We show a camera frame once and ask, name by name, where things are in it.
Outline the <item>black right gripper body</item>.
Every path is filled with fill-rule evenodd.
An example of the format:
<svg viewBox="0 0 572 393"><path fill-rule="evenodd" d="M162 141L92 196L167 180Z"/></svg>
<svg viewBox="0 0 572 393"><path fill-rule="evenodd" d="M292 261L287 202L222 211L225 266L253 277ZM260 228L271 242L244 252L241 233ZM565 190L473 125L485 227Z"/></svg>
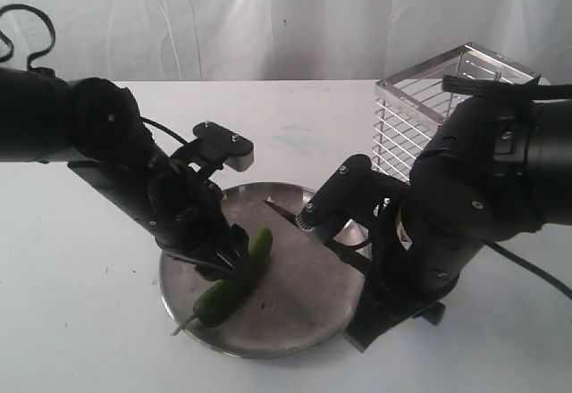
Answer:
<svg viewBox="0 0 572 393"><path fill-rule="evenodd" d="M444 318L442 300L457 286L459 276L439 272L429 274L423 285L422 273L405 263L406 251L398 239L394 218L382 216L370 233L373 261L366 275L344 338L357 351L366 351L380 336L399 324L422 318L433 326Z"/></svg>

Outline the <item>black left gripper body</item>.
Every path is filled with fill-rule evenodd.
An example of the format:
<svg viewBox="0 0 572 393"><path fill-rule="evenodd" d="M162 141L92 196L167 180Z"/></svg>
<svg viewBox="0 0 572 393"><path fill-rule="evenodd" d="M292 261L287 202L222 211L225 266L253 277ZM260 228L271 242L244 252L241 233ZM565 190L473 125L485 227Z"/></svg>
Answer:
<svg viewBox="0 0 572 393"><path fill-rule="evenodd" d="M166 157L135 170L133 176L161 250L204 268L232 267L232 228L217 185L200 171Z"/></svg>

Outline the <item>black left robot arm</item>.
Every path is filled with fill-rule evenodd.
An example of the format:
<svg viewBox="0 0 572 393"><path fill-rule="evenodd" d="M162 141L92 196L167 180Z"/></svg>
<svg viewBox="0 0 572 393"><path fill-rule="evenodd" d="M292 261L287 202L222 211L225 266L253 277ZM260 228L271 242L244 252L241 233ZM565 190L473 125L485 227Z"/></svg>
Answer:
<svg viewBox="0 0 572 393"><path fill-rule="evenodd" d="M204 121L167 154L134 95L100 78L67 82L52 74L2 69L1 159L66 163L118 207L170 257L206 280L249 280L248 234L223 214L213 174L245 171L253 143Z"/></svg>

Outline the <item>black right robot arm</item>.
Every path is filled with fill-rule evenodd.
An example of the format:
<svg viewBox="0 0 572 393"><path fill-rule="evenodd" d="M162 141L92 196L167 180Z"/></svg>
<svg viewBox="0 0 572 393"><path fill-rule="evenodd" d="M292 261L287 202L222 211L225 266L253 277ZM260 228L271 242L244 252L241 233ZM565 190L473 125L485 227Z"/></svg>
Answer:
<svg viewBox="0 0 572 393"><path fill-rule="evenodd" d="M571 103L461 103L408 183L382 179L366 227L373 260L346 340L364 351L442 303L483 247L571 223Z"/></svg>

